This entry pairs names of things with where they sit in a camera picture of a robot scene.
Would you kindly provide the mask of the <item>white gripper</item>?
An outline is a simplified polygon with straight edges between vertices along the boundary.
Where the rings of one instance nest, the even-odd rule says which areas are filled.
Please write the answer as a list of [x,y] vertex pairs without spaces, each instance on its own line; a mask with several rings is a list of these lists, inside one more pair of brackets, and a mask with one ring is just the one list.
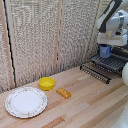
[[108,36],[105,33],[99,33],[97,42],[99,43],[99,51],[101,51],[101,44],[125,46],[127,44],[127,35]]

